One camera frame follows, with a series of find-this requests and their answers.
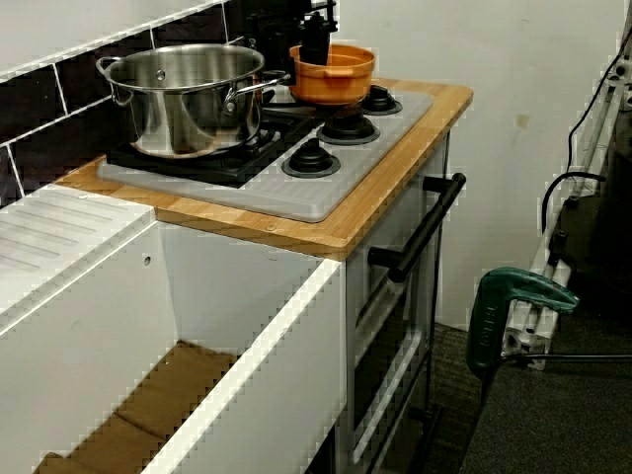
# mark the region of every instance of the cardboard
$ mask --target cardboard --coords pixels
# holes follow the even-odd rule
[[[237,360],[179,342],[68,458],[35,474],[139,474]]]

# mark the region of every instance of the green clamp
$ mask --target green clamp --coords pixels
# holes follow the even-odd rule
[[[500,358],[513,300],[570,314],[578,298],[555,281],[526,270],[504,267],[488,272],[478,287],[467,336],[467,366],[478,378]]]

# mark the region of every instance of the orange pot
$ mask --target orange pot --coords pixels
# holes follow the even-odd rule
[[[289,50],[294,58],[296,84],[290,86],[297,98],[312,104],[341,106],[362,99],[371,85],[375,55],[361,47],[332,44],[326,66],[301,62],[300,46]]]

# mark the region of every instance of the stove burner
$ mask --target stove burner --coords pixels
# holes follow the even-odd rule
[[[390,116],[401,112],[402,105],[393,99],[388,89],[371,86],[368,95],[361,102],[364,113],[368,116]]]
[[[310,138],[282,164],[283,171],[294,178],[322,178],[340,170],[340,161]]]
[[[191,159],[145,155],[128,143],[108,151],[107,162],[124,168],[240,188],[322,123],[311,116],[264,111],[260,131],[243,145]]]
[[[377,139],[379,130],[364,117],[360,107],[353,107],[333,114],[317,135],[332,145],[363,145]]]

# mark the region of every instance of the black burner knob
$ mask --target black burner knob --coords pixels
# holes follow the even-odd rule
[[[371,86],[368,95],[362,100],[362,108],[370,112],[388,112],[396,107],[393,96],[381,86]]]
[[[323,134],[337,140],[358,140],[375,132],[371,120],[364,117],[360,107],[336,112],[323,126]]]
[[[317,173],[329,170],[334,159],[320,146],[318,138],[307,140],[289,159],[289,167],[300,173]]]

